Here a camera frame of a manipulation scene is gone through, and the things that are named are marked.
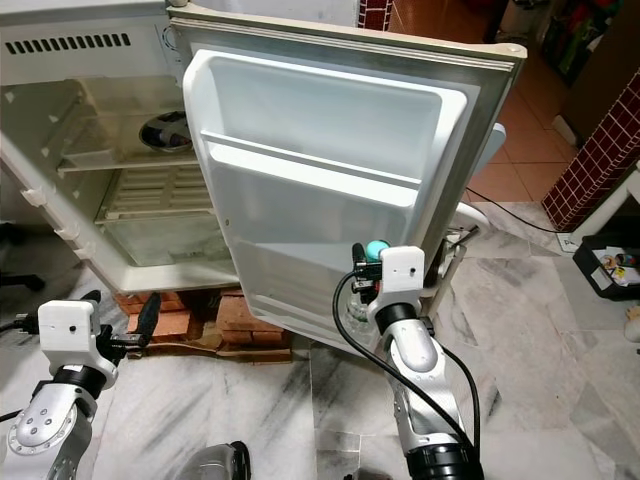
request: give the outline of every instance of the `wall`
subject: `wall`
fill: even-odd
[[[358,27],[369,30],[389,30],[393,0],[360,0]]]
[[[640,69],[542,200],[553,224],[574,230],[640,160]]]
[[[626,1],[571,86],[560,114],[586,140],[640,67],[640,2]]]
[[[194,0],[214,10],[355,27],[359,0]]]

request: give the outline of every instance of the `ventilation grille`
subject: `ventilation grille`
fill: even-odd
[[[129,40],[129,35],[126,33],[103,33],[101,35],[75,35],[73,37],[21,40],[6,42],[4,45],[11,55],[22,55],[87,48],[129,47],[131,46],[131,40]]]

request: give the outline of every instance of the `open refrigerator door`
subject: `open refrigerator door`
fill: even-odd
[[[194,148],[252,313],[345,348],[331,297],[351,245],[418,245],[430,265],[526,51],[191,4],[169,15]]]

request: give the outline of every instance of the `plastic bin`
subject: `plastic bin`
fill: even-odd
[[[140,267],[231,259],[215,215],[133,218],[103,228]]]
[[[584,237],[582,245],[573,255],[573,261],[600,297],[611,300],[640,299],[640,284],[618,285],[600,264],[593,252],[606,247],[637,249],[640,247],[640,237],[619,233]]]

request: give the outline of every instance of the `black cable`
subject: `black cable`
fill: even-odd
[[[0,423],[6,422],[7,420],[11,420],[12,418],[16,418],[21,411],[22,410],[16,410],[15,412],[7,413],[5,415],[0,415]]]
[[[453,360],[458,366],[464,376],[467,378],[467,382],[469,383],[469,389],[471,390],[471,401],[473,403],[473,444],[476,447],[476,452],[478,454],[478,458],[480,458],[480,399],[478,397],[478,387],[476,386],[476,382],[473,379],[473,375],[464,364],[464,362],[457,357],[451,350],[440,345],[442,347],[442,351],[446,356],[448,356],[451,360]]]
[[[338,282],[338,285],[336,286],[336,289],[333,292],[333,302],[331,306],[331,311],[333,313],[333,321],[335,322],[336,328],[338,329],[338,332],[340,332],[340,335],[342,335],[344,339],[347,341],[347,343],[351,345],[357,352],[362,354],[365,358],[367,358],[371,362],[375,363],[379,368],[381,368],[386,373],[391,375],[398,382],[400,382],[409,390],[411,390],[413,393],[415,393],[427,405],[429,405],[438,415],[440,415],[440,417],[442,417],[442,419],[447,423],[447,425],[451,427],[451,429],[456,433],[456,435],[458,435],[462,444],[465,447],[467,447],[470,451],[475,452],[476,449],[471,443],[471,440],[469,440],[468,435],[460,427],[458,422],[451,417],[451,415],[449,415],[440,405],[436,403],[435,400],[433,400],[429,395],[427,395],[424,391],[422,391],[420,387],[418,387],[415,383],[413,383],[408,378],[404,377],[400,372],[398,372],[395,368],[393,368],[387,362],[381,360],[376,355],[372,354],[366,348],[361,346],[358,342],[356,342],[351,337],[351,335],[349,335],[349,333],[345,330],[345,328],[342,326],[342,322],[340,321],[340,311],[339,311],[340,293],[342,292],[342,289],[344,288],[346,283],[349,281],[349,279],[355,277],[355,275],[356,275],[355,272],[347,273],[344,277],[342,277],[342,279],[340,279],[340,282]]]
[[[0,333],[8,332],[9,330],[15,330],[16,328],[20,328],[20,325],[18,325],[16,322],[0,325]]]
[[[510,212],[509,210],[507,210],[506,208],[504,208],[502,205],[500,205],[498,202],[491,200],[488,197],[485,197],[484,195],[479,194],[478,192],[474,192],[473,190],[471,190],[469,187],[467,187],[467,190],[469,190],[471,193],[473,193],[474,195],[478,195],[480,198],[486,200],[489,203],[493,203],[496,207],[498,207],[500,210],[503,210],[505,212],[507,212],[509,215],[511,215],[513,218],[515,218],[516,220],[520,220],[522,223],[529,225],[530,227],[533,228],[537,228],[538,230],[542,230],[543,232],[548,232],[548,233],[562,233],[562,232],[558,232],[557,230],[549,230],[548,228],[543,228],[543,227],[539,227],[538,225],[534,225],[533,223],[527,222],[524,218],[520,218],[519,216],[517,216],[515,213]]]

